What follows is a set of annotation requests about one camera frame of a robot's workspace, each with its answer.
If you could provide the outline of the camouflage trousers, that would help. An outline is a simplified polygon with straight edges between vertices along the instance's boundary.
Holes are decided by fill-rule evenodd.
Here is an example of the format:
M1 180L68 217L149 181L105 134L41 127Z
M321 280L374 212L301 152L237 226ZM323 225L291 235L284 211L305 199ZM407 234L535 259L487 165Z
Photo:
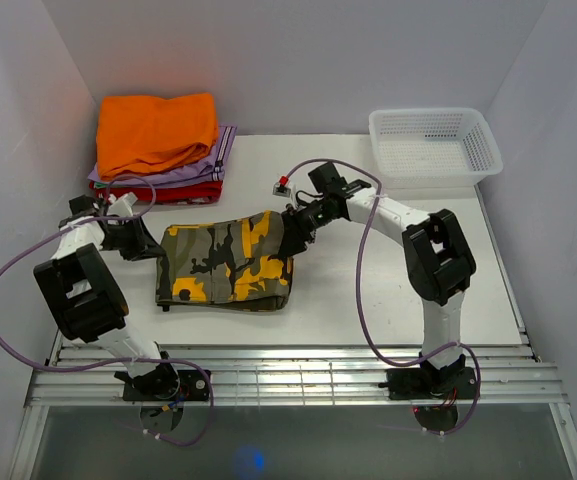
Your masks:
M294 259L281 257L281 215L264 211L224 222L170 225L157 260L156 304L275 312L288 303Z

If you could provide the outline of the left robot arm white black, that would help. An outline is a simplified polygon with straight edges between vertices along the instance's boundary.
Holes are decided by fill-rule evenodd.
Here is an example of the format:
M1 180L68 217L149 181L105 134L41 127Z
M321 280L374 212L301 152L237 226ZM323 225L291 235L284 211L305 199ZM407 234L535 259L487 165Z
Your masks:
M107 350L125 365L119 380L148 398L167 400L179 393L180 376L165 362L168 354L128 323L127 300L101 255L116 251L131 262L165 256L144 221L133 217L136 202L132 193L71 200L56 252L33 274L64 337Z

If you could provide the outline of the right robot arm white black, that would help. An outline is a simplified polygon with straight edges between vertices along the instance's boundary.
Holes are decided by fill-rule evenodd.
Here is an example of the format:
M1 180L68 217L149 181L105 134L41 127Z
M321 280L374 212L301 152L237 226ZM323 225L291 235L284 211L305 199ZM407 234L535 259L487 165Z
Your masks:
M418 358L411 361L391 360L373 340L367 342L389 367L383 388L392 400L477 400L480 367L466 364L475 355L460 340L462 304L476 262L456 215L447 209L429 213L390 199L380 180L369 173L347 181L337 170L338 160L310 163L314 168L308 176L316 191L312 201L298 199L289 175L273 188L274 195L292 200L281 214L280 256L306 251L317 230L337 219L394 241L403 250L407 278L422 301L423 342Z

